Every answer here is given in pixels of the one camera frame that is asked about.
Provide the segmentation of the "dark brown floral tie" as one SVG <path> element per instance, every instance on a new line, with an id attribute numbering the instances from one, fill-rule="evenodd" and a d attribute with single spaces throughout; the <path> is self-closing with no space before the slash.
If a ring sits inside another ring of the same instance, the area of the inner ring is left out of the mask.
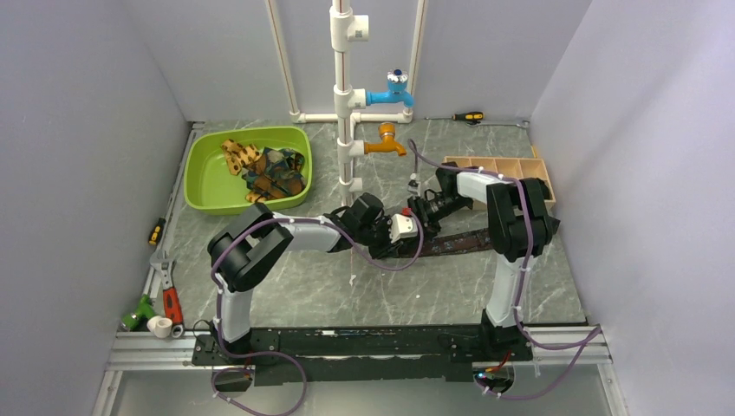
<path id="1" fill-rule="evenodd" d="M 419 257 L 460 255 L 493 249 L 487 229 L 431 237 L 423 243 Z"/>

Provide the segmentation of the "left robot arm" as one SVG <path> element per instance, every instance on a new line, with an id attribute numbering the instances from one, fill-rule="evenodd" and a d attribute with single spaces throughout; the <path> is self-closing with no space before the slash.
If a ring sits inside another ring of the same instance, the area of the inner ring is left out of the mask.
<path id="1" fill-rule="evenodd" d="M 217 286 L 211 322 L 215 353 L 236 364 L 251 351 L 250 311 L 254 289 L 286 253 L 337 253 L 356 249 L 375 262 L 407 249 L 417 259 L 428 236 L 419 216 L 407 208 L 386 214 L 382 202 L 364 193 L 348 206 L 317 217 L 294 217 L 264 203 L 247 208 L 207 245 L 211 279 Z"/>

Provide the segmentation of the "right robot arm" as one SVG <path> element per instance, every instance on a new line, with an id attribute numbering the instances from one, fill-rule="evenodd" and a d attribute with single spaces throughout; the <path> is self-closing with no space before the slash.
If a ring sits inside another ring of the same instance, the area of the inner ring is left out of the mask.
<path id="1" fill-rule="evenodd" d="M 461 244 L 466 250 L 493 250 L 496 272 L 491 297 L 483 309 L 478 350 L 489 360 L 501 358 L 510 349 L 523 346 L 521 303 L 526 282 L 536 260 L 556 235 L 559 220 L 549 213 L 546 201 L 550 188 L 540 178 L 516 179 L 480 166 L 459 167 L 445 163 L 437 167 L 439 191 L 413 195 L 407 208 L 422 226 L 424 244 L 444 249 Z M 438 238 L 442 219 L 481 203 L 487 225 L 464 235 Z"/>

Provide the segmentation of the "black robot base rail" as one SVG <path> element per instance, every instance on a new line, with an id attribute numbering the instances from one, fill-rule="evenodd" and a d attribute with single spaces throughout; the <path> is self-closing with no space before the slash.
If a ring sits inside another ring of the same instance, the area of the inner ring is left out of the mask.
<path id="1" fill-rule="evenodd" d="M 469 381 L 483 366 L 508 367 L 531 361 L 531 346 L 514 328 L 487 324 L 370 326 L 333 328 L 253 328 L 242 347 L 219 348 L 204 333 L 195 338 L 192 365 L 248 365 L 256 386 L 299 381 L 442 379 Z"/>

